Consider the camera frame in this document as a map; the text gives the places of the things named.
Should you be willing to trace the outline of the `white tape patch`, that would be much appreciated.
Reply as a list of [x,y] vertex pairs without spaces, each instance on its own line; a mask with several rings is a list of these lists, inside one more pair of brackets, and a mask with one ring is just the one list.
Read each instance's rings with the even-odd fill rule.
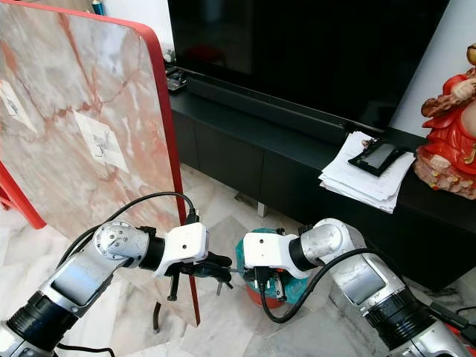
[[25,125],[32,132],[36,132],[36,128],[33,125],[33,121],[31,121],[30,117],[28,117],[26,109],[24,108],[22,102],[14,91],[13,85],[3,79],[0,80],[0,96],[1,95],[9,96],[9,98],[14,101],[17,109],[17,115],[15,115],[13,119],[19,121],[20,123],[23,123],[23,125]]
[[[80,133],[86,142],[86,146],[89,148],[89,153],[91,153],[92,159],[100,164],[111,164],[113,167],[117,167],[117,169],[129,173],[128,164],[126,164],[121,147],[119,146],[119,140],[117,140],[115,133],[109,128],[109,126],[92,119],[89,116],[82,115],[82,113],[79,112],[74,113],[74,118],[80,129]],[[110,159],[108,161],[95,156],[95,154],[98,154],[99,152],[93,143],[93,133],[102,135],[108,134],[110,140]]]

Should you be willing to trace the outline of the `teal plastic bin bag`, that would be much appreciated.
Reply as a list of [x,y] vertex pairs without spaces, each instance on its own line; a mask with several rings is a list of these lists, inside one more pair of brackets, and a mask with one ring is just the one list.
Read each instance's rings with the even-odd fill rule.
[[268,307],[295,305],[303,297],[309,270],[315,268],[305,255],[300,237],[280,229],[258,228],[248,232],[235,248],[236,268],[248,284],[249,298]]

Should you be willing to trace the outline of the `red plastic bucket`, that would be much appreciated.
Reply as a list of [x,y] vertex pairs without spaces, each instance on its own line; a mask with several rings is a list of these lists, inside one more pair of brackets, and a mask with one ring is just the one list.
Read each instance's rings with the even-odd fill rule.
[[251,299],[251,302],[255,303],[256,306],[261,307],[262,305],[266,305],[274,309],[275,307],[285,306],[287,304],[286,300],[281,300],[276,296],[275,289],[270,283],[266,285],[265,291],[266,298],[262,300],[256,283],[254,281],[247,283],[248,298]]

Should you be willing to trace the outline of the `black phone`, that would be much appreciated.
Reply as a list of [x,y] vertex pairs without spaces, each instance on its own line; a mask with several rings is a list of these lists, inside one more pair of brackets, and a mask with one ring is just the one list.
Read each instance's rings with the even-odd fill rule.
[[372,176],[381,176],[395,160],[407,152],[402,147],[395,146],[383,139],[366,140],[363,142],[363,146],[364,149],[357,156],[347,160],[347,163],[357,169],[367,171]]

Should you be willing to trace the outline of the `pink marble table board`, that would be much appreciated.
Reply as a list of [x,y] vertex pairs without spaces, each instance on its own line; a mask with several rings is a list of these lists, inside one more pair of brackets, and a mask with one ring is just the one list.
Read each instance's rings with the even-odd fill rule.
[[[13,85],[36,132],[2,108],[1,161],[45,223],[68,237],[121,219],[160,234],[184,223],[164,59],[149,26],[18,0],[0,2],[1,79]],[[115,133],[125,173],[92,159],[79,112]]]

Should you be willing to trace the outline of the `red seated figurine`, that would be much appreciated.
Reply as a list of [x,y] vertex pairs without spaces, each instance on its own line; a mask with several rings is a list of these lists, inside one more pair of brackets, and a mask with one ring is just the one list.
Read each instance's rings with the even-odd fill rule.
[[449,77],[419,110],[431,132],[416,149],[414,172],[432,190],[476,200],[476,43],[466,58],[472,67]]

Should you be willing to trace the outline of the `black soundbar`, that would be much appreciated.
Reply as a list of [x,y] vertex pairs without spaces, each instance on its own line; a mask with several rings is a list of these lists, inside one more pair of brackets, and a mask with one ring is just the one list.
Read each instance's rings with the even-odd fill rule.
[[357,130],[380,136],[389,129],[387,126],[368,126],[366,123],[331,115],[322,110],[309,108],[295,102],[274,97],[259,91],[246,89],[224,80],[190,69],[182,69],[187,75],[187,88],[194,95],[217,102],[239,112],[261,117],[286,129],[292,129],[313,138],[327,142],[344,140],[347,133]]

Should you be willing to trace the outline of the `red plastic stool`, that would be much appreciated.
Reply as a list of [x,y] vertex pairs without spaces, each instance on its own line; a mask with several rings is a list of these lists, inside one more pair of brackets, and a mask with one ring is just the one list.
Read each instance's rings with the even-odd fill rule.
[[3,163],[0,163],[0,187],[4,194],[2,195],[2,201],[19,211],[31,227],[41,229],[47,225],[30,201],[27,200],[21,188],[17,186]]

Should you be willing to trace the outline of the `black low TV console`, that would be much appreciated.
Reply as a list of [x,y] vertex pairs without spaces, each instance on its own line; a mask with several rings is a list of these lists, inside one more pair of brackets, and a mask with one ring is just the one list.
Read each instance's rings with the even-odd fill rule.
[[408,171],[393,213],[320,185],[340,147],[193,94],[169,95],[181,162],[299,223],[336,218],[396,271],[441,290],[476,268],[476,200],[432,190]]

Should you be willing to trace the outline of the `white paper stack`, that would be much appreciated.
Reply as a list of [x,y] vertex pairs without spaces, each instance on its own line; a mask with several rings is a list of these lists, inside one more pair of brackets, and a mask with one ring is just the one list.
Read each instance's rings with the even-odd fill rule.
[[415,156],[406,152],[398,157],[380,176],[359,169],[348,163],[364,152],[364,142],[372,137],[356,130],[348,134],[337,156],[322,169],[320,186],[371,207],[392,213],[397,204],[402,180],[407,175]]

